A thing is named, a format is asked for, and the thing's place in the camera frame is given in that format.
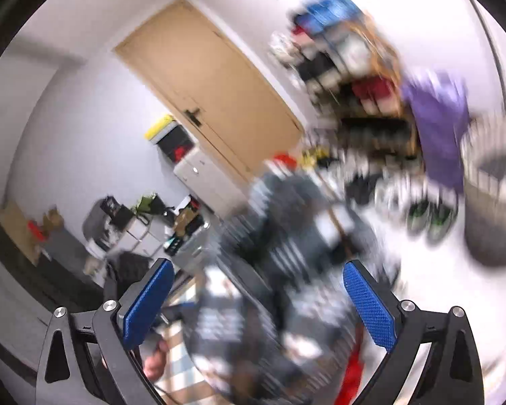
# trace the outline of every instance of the laundry basket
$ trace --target laundry basket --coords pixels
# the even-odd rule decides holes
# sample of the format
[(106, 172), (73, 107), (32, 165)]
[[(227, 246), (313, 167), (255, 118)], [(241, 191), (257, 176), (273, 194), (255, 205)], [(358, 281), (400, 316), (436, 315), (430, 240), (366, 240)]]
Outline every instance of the laundry basket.
[(465, 240), (486, 266), (506, 265), (506, 118), (471, 125), (461, 142), (465, 169)]

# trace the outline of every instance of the red cloth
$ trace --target red cloth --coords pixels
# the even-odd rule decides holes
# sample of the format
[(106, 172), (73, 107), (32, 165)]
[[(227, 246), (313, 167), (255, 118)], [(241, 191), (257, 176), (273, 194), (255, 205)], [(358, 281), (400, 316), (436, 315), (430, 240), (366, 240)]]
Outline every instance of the red cloth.
[(44, 241), (47, 240), (48, 236), (44, 235), (44, 233), (40, 230), (40, 228), (38, 227), (37, 222), (35, 222), (35, 221), (28, 221), (28, 229), (32, 233), (32, 236), (34, 236), (34, 238), (38, 242), (44, 242)]
[(356, 345), (348, 359), (341, 390), (333, 405), (349, 405), (358, 394), (362, 373), (364, 372), (364, 364), (360, 361), (360, 347), (362, 346), (363, 336), (364, 327), (360, 325), (356, 328)]
[(303, 27), (295, 25), (290, 31), (290, 33), (292, 33), (293, 35), (301, 35), (302, 33), (305, 33), (305, 30)]
[(360, 99), (383, 99), (394, 91), (392, 81), (375, 76), (352, 84), (352, 91)]
[(178, 163), (187, 154), (188, 150), (185, 146), (178, 146), (174, 149), (174, 162)]
[(290, 170), (295, 170), (296, 166), (298, 165), (298, 163), (296, 162), (296, 160), (294, 158), (290, 157), (289, 154), (277, 154), (274, 157), (274, 160), (282, 161), (283, 163), (285, 163), (285, 165)]

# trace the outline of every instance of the floor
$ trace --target floor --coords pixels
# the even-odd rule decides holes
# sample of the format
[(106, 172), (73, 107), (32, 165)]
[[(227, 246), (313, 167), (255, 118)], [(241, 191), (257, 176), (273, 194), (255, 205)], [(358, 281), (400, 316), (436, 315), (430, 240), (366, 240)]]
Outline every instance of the floor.
[[(374, 208), (367, 208), (363, 216), (388, 253), (401, 259), (401, 281), (395, 289), (396, 296), (400, 300), (410, 299), (429, 311), (448, 312), (454, 305), (461, 306), (468, 315), (482, 369), (499, 360), (506, 361), (506, 268), (488, 269), (473, 260), (463, 238), (464, 206), (460, 206), (452, 231), (436, 248), (427, 246), (423, 235), (410, 239), (404, 227), (383, 220)], [(368, 359), (375, 363), (368, 365), (365, 382), (385, 354), (372, 342), (366, 349)], [(415, 365), (423, 366), (427, 351), (428, 345), (422, 345)], [(404, 399), (408, 400), (412, 394), (420, 372), (411, 371), (401, 391), (401, 403), (407, 403)], [(499, 381), (495, 372), (485, 377), (486, 396)]]

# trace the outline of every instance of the door handle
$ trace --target door handle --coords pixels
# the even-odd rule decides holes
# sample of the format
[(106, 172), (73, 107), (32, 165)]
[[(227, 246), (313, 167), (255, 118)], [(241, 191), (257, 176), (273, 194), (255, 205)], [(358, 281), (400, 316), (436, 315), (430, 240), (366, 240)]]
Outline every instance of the door handle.
[(200, 128), (202, 126), (202, 123), (198, 120), (198, 118), (196, 117), (198, 113), (200, 113), (201, 110), (199, 108), (195, 108), (193, 111), (190, 111), (189, 109), (186, 109), (184, 111), (184, 114), (187, 116), (187, 118), (189, 119), (189, 121), (197, 126), (197, 128)]

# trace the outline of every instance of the white cabinet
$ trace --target white cabinet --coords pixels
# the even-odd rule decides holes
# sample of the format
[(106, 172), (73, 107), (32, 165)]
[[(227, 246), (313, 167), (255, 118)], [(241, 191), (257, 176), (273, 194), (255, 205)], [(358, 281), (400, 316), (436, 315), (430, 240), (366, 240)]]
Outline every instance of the white cabinet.
[(154, 238), (161, 242), (165, 242), (173, 233), (173, 229), (168, 227), (159, 217), (154, 216), (148, 227), (148, 232), (154, 236)]
[(115, 246), (112, 247), (112, 252), (122, 252), (122, 251), (131, 251), (137, 245), (139, 239), (132, 236), (130, 233), (125, 232), (120, 240), (116, 243)]
[(159, 258), (165, 258), (165, 259), (169, 259), (171, 262), (173, 261), (172, 257), (170, 257), (166, 252), (165, 252), (165, 249), (163, 248), (163, 246), (161, 246), (151, 257), (150, 259), (150, 265), (153, 265), (155, 263), (155, 261), (157, 261), (157, 259)]
[(127, 232), (130, 233), (136, 239), (142, 238), (144, 234), (148, 231), (148, 227), (144, 225), (139, 219), (134, 217), (130, 225), (127, 227)]
[(141, 256), (152, 257), (153, 254), (159, 249), (161, 246), (161, 241), (154, 238), (150, 233), (146, 233), (146, 235), (141, 239), (138, 245), (133, 250), (133, 253), (140, 254)]
[(218, 216), (227, 216), (246, 195), (196, 146), (175, 166), (174, 174)]

